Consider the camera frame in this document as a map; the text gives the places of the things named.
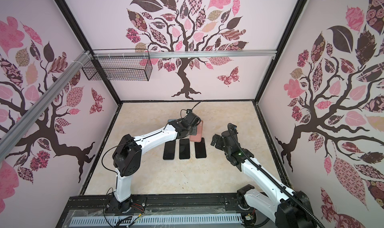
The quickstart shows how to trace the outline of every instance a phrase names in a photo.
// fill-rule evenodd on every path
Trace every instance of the beige marble surface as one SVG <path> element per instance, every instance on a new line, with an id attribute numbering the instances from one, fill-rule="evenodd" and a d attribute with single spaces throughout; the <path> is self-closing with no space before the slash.
<path id="1" fill-rule="evenodd" d="M 168 119 L 180 117 L 181 109 L 191 109 L 195 102 L 125 103 L 108 138 L 103 154 L 118 145 L 123 135 L 143 135 L 166 125 Z M 133 175 L 132 194 L 166 193 L 226 193 L 236 192 L 246 184 L 255 183 L 225 158 L 224 152 L 211 146 L 212 136 L 227 130 L 227 124 L 237 125 L 238 140 L 276 178 L 278 172 L 266 143 L 251 101 L 201 102 L 194 113 L 203 121 L 203 136 L 207 158 L 196 159 L 194 143 L 190 143 L 191 158 L 179 159 L 179 140 L 174 160 L 163 160 L 164 144 L 145 153 L 141 166 Z M 112 149 L 104 158 L 113 169 Z M 105 195 L 116 187 L 116 174 L 103 168 L 99 160 L 89 182 L 86 195 Z"/>

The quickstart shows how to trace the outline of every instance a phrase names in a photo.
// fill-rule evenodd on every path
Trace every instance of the white arm segment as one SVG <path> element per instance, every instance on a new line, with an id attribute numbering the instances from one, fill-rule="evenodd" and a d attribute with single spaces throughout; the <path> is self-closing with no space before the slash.
<path id="1" fill-rule="evenodd" d="M 251 158 L 253 162 L 257 165 L 260 165 L 259 161 L 256 158 Z M 277 206 L 281 203 L 280 200 L 287 200 L 288 197 L 280 192 L 280 189 L 260 170 L 258 170 L 254 165 L 252 165 L 249 160 L 245 160 L 241 165 L 242 172 L 247 176 L 252 178 L 252 180 L 267 194 L 268 197 L 258 192 L 256 189 L 251 189 L 246 192 L 244 195 L 245 201 L 247 204 L 260 212 L 265 216 L 270 218 L 273 222 L 276 220 L 275 212 L 277 211 Z M 282 187 L 285 186 L 283 183 L 278 181 L 271 173 L 267 170 L 266 172 L 273 177 Z M 293 190 L 289 187 L 286 188 L 286 191 L 293 195 Z"/>
<path id="2" fill-rule="evenodd" d="M 163 128 L 145 135 L 135 136 L 133 139 L 136 141 L 137 145 L 141 145 L 141 155 L 143 155 L 148 150 L 158 145 L 175 140 L 176 137 L 177 132 L 175 131 L 175 128 L 172 125 L 167 124 Z M 131 181 L 133 175 L 121 177 L 119 170 L 117 168 L 115 168 L 115 170 L 117 172 L 117 184 L 114 194 L 119 202 L 123 202 L 131 196 Z"/>

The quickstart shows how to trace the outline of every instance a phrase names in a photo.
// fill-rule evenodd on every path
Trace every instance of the pink phone case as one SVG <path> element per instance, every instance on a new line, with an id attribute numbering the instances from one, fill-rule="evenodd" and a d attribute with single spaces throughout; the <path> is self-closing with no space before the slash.
<path id="1" fill-rule="evenodd" d="M 189 140 L 193 142 L 200 142 L 202 133 L 203 133 L 203 121 L 200 121 L 200 124 L 197 126 L 197 134 L 190 135 Z"/>

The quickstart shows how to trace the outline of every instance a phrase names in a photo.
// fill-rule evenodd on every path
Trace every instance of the smartphone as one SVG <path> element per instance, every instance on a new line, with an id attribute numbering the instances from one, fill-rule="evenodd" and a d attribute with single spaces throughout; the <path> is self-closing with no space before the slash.
<path id="1" fill-rule="evenodd" d="M 189 139 L 180 139 L 179 143 L 179 159 L 187 160 L 190 158 Z"/>
<path id="2" fill-rule="evenodd" d="M 176 140 L 167 141 L 164 145 L 163 160 L 173 160 L 175 158 Z"/>
<path id="3" fill-rule="evenodd" d="M 196 159 L 207 158 L 207 151 L 205 150 L 204 138 L 201 138 L 200 142 L 195 142 L 195 154 Z"/>
<path id="4" fill-rule="evenodd" d="M 189 140 L 193 142 L 200 142 L 201 141 L 201 135 L 203 133 L 203 121 L 200 121 L 200 124 L 197 125 L 197 132 L 196 135 L 190 135 Z"/>

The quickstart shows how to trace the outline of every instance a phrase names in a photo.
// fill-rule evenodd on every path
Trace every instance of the wallpaper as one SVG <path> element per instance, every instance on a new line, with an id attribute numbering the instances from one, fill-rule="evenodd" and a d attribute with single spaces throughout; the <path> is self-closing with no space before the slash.
<path id="1" fill-rule="evenodd" d="M 82 48 L 53 0 L 1 0 L 0 7 L 7 11 L 0 16 L 3 136 Z M 68 198 L 78 194 L 115 111 L 101 81 L 88 81 L 81 70 L 74 75 L 0 164 L 2 225 L 56 225 Z"/>
<path id="2" fill-rule="evenodd" d="M 93 48 L 151 53 L 275 49 L 296 1 L 66 0 Z M 94 12 L 85 12 L 84 4 Z M 269 61 L 270 57 L 151 59 L 149 82 L 112 84 L 122 100 L 253 99 Z"/>
<path id="3" fill-rule="evenodd" d="M 296 190 L 326 227 L 378 227 L 384 0 L 309 0 L 261 100 Z"/>

